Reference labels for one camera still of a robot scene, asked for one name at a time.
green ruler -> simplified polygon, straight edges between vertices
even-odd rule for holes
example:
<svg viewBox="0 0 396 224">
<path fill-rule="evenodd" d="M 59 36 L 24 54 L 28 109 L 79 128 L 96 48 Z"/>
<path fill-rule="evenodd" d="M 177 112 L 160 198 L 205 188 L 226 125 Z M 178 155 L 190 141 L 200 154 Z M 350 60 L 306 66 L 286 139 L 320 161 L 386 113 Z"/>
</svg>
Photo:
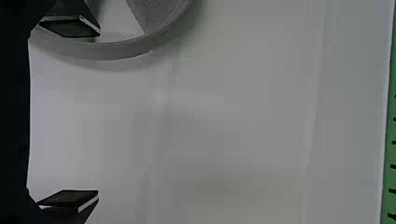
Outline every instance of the green ruler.
<svg viewBox="0 0 396 224">
<path fill-rule="evenodd" d="M 393 19 L 392 53 L 385 148 L 381 224 L 396 224 L 396 20 Z"/>
</svg>

white panel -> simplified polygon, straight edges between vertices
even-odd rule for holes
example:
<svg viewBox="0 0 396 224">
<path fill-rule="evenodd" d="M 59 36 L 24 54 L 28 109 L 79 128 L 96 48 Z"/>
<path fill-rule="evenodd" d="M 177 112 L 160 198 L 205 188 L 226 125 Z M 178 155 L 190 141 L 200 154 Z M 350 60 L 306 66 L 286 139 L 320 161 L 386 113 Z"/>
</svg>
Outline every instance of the white panel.
<svg viewBox="0 0 396 224">
<path fill-rule="evenodd" d="M 214 0 L 175 44 L 149 224 L 298 223 L 322 2 Z"/>
<path fill-rule="evenodd" d="M 393 1 L 328 1 L 307 224 L 378 223 Z"/>
</svg>

gray round plate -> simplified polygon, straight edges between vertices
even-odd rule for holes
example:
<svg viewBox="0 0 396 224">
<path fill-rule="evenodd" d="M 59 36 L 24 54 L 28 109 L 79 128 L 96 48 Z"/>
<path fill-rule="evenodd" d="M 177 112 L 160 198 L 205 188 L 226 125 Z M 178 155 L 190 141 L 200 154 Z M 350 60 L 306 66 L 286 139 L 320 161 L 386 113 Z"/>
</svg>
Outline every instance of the gray round plate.
<svg viewBox="0 0 396 224">
<path fill-rule="evenodd" d="M 144 34 L 117 42 L 93 43 L 61 36 L 35 28 L 34 42 L 62 55 L 96 61 L 136 57 L 163 45 L 175 37 L 178 27 L 193 0 L 126 0 Z"/>
</svg>

white surface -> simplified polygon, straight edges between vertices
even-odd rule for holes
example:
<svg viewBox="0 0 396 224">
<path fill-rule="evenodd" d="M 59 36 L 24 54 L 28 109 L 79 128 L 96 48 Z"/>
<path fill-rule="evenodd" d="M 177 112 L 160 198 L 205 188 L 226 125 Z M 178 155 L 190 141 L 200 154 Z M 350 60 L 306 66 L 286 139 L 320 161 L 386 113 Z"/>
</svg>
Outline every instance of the white surface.
<svg viewBox="0 0 396 224">
<path fill-rule="evenodd" d="M 32 47 L 35 199 L 99 189 L 97 224 L 374 223 L 390 0 L 329 0 L 326 22 L 324 1 L 204 1 L 188 36 L 121 62 Z"/>
<path fill-rule="evenodd" d="M 174 59 L 148 223 L 299 222 L 321 3 L 203 3 Z"/>
<path fill-rule="evenodd" d="M 379 223 L 393 1 L 326 5 L 307 224 Z"/>
</svg>

white backdrop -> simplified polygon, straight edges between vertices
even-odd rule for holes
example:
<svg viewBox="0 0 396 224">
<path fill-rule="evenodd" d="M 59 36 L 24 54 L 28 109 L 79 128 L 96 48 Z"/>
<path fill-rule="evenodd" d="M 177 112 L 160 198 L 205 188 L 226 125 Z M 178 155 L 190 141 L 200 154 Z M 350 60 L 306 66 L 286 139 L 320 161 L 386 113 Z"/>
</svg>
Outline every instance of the white backdrop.
<svg viewBox="0 0 396 224">
<path fill-rule="evenodd" d="M 351 21 L 355 29 L 351 33 L 342 30 L 344 36 L 332 43 L 347 49 L 352 43 L 347 37 L 368 29 L 371 35 L 353 42 L 351 52 L 364 55 L 357 49 L 371 46 L 369 51 L 376 54 L 364 58 L 367 69 L 361 71 L 367 76 L 361 78 L 373 72 L 382 78 L 372 78 L 374 83 L 363 81 L 366 89 L 370 85 L 375 92 L 370 94 L 370 102 L 361 105 L 358 101 L 353 106 L 358 111 L 377 102 L 366 110 L 364 120 L 381 121 L 383 111 L 378 108 L 386 86 L 385 37 L 389 31 L 389 25 L 382 22 L 389 22 L 389 10 L 379 11 L 389 6 L 384 2 L 372 7 L 366 1 L 358 11 L 353 0 L 345 2 L 344 13 L 355 14 L 343 22 Z M 187 36 L 148 55 L 120 62 L 67 59 L 32 46 L 29 187 L 35 199 L 59 189 L 99 189 L 101 202 L 89 220 L 95 224 L 284 224 L 300 223 L 301 215 L 307 215 L 303 223 L 322 223 L 315 218 L 327 211 L 320 208 L 341 202 L 334 200 L 323 207 L 326 200 L 305 199 L 311 194 L 306 187 L 316 194 L 313 197 L 321 195 L 317 182 L 305 180 L 313 136 L 320 136 L 314 134 L 317 108 L 323 107 L 318 97 L 322 99 L 323 86 L 328 83 L 318 78 L 327 76 L 323 64 L 329 60 L 323 58 L 328 52 L 323 41 L 329 34 L 324 26 L 324 3 L 203 1 L 194 12 L 194 29 Z M 107 37 L 141 33 L 136 23 L 118 22 L 131 17 L 123 1 L 105 1 L 102 9 L 99 21 Z M 364 14 L 372 15 L 373 20 L 361 25 Z M 347 52 L 339 51 L 337 57 Z M 374 58 L 376 64 L 371 67 Z M 329 66 L 336 68 L 339 63 Z M 355 72 L 339 70 L 329 84 L 346 83 L 345 90 L 347 85 L 357 85 L 350 78 L 360 77 L 358 73 L 348 77 L 351 71 Z M 331 125 L 329 114 L 320 115 L 320 111 L 318 118 Z M 367 138 L 365 143 L 380 144 L 380 133 L 370 136 L 374 139 Z M 342 153 L 341 145 L 339 148 L 326 150 Z M 331 164 L 323 155 L 313 154 L 309 169 L 322 172 L 316 175 L 332 171 L 330 165 L 320 166 Z M 361 159 L 373 155 L 380 153 L 363 154 Z M 367 166 L 368 171 L 375 173 L 378 162 Z M 341 180 L 337 178 L 339 169 L 334 169 L 334 181 Z M 327 199 L 334 196 L 325 195 Z M 375 200 L 370 205 L 362 208 L 375 208 Z M 337 218 L 333 223 L 350 222 L 347 217 Z"/>
</svg>

